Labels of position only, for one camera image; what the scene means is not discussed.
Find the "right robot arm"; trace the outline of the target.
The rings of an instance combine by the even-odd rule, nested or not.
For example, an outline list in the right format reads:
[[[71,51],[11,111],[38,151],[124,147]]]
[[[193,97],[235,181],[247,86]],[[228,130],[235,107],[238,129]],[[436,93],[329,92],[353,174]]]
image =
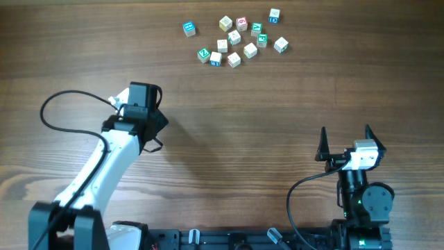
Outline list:
[[[326,128],[315,156],[325,163],[327,174],[337,173],[337,205],[344,218],[335,219],[328,235],[329,249],[382,249],[393,248],[391,233],[385,227],[393,208],[394,190],[382,182],[370,183],[367,173],[379,166],[386,147],[377,139],[369,125],[365,138],[356,140],[343,153],[330,152]]]

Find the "plain yellow picture block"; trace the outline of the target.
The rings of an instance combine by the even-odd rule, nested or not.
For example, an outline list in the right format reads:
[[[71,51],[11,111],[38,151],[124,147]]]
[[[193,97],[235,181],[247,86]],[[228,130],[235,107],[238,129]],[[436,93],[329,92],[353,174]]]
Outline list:
[[[219,53],[228,52],[228,41],[227,40],[217,40],[217,51]]]

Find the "wooden block red picture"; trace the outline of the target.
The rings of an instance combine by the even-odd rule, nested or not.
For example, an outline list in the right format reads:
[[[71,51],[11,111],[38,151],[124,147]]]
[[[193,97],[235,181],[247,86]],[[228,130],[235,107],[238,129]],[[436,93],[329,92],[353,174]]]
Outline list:
[[[241,63],[241,58],[236,52],[230,54],[227,57],[227,60],[228,60],[229,66],[231,66],[232,68],[237,67]]]

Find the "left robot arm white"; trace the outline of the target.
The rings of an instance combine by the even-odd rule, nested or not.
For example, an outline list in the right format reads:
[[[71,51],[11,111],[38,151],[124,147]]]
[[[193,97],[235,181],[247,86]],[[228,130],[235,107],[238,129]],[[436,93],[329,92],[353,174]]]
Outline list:
[[[106,102],[117,112],[95,134],[99,143],[89,160],[54,201],[37,202],[29,212],[29,249],[158,248],[147,224],[117,221],[105,228],[103,215],[125,171],[169,123],[161,101],[161,87],[132,82]]]

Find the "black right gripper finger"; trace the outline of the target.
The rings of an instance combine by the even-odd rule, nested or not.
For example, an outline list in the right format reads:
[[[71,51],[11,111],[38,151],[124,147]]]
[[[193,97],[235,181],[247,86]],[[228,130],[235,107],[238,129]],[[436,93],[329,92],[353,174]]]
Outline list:
[[[330,148],[327,140],[327,131],[326,128],[323,126],[321,129],[321,137],[320,142],[318,145],[317,150],[318,155],[329,155],[330,154]]]
[[[379,150],[385,150],[385,146],[376,137],[376,135],[373,133],[371,127],[368,124],[365,126],[365,135],[366,135],[366,139],[372,139],[375,141],[377,148]]]

